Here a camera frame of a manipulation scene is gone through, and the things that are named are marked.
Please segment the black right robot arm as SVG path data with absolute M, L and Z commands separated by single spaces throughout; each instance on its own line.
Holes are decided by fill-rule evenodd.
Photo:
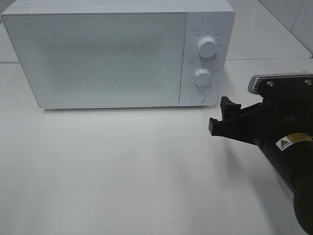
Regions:
M 293 193 L 301 228 L 313 233 L 313 101 L 270 100 L 242 108 L 221 98 L 222 120 L 210 118 L 212 136 L 259 147 Z

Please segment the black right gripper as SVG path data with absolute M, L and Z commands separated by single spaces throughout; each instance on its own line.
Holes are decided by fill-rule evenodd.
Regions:
M 258 146 L 267 156 L 313 155 L 313 102 L 308 99 L 256 103 L 242 108 L 223 96 L 222 120 L 209 119 L 212 136 Z

